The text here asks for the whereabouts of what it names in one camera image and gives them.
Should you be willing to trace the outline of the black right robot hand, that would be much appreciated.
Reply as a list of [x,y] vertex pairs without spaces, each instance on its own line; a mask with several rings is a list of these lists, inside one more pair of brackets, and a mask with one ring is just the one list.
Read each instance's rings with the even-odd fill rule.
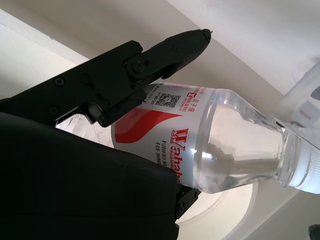
[[146,99],[147,86],[194,61],[211,31],[131,40],[0,102],[3,240],[175,240],[199,191],[172,169],[56,128],[82,114],[108,127]]

